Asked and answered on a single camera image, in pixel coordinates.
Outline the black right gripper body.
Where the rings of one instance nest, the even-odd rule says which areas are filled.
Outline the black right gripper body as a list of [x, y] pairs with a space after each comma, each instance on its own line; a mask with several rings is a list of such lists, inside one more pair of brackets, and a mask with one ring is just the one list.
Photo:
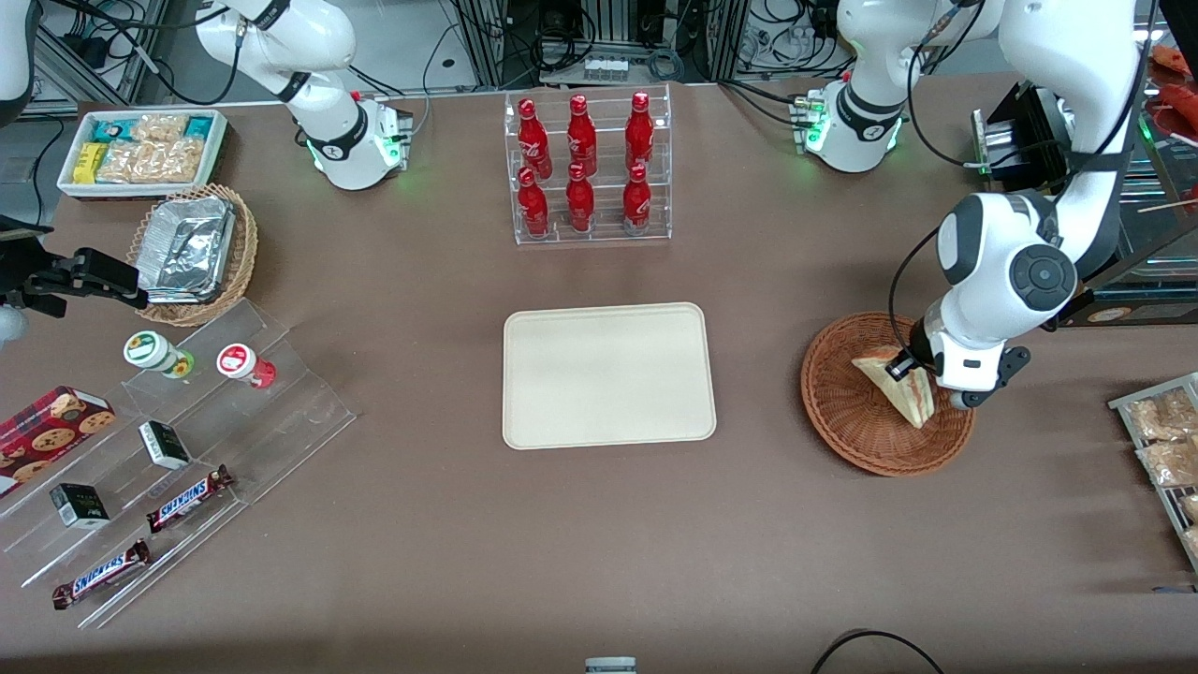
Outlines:
[[26, 310], [24, 287], [38, 273], [38, 239], [7, 239], [1, 242], [1, 295], [4, 304], [14, 310]]

